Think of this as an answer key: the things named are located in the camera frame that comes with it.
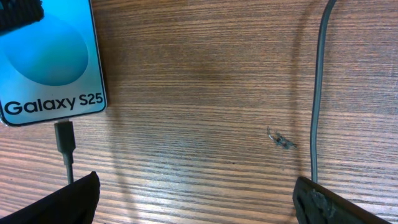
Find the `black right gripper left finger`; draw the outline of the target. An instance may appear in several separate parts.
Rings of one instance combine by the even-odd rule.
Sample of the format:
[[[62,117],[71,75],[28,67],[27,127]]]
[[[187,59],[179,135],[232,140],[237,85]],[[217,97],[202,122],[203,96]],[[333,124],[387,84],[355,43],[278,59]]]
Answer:
[[[92,223],[100,199],[96,172],[1,218],[1,224]]]

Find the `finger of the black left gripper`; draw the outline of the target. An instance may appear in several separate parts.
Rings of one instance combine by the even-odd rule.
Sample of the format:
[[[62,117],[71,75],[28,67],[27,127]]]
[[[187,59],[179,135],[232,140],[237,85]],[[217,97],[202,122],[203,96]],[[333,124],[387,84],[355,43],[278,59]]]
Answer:
[[[8,33],[44,18],[41,0],[1,0],[1,33]]]

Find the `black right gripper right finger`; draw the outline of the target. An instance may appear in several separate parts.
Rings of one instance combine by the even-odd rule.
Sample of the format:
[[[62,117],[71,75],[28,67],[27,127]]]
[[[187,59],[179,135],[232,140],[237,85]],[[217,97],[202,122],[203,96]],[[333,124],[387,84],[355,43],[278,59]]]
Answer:
[[[299,224],[389,224],[306,177],[298,177],[293,203]]]

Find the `blue smartphone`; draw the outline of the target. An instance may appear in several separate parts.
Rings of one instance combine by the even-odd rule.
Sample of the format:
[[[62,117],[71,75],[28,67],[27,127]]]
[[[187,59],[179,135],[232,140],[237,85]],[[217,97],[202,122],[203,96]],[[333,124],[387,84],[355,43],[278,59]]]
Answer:
[[[1,122],[27,126],[107,106],[90,0],[42,0],[44,18],[1,35]]]

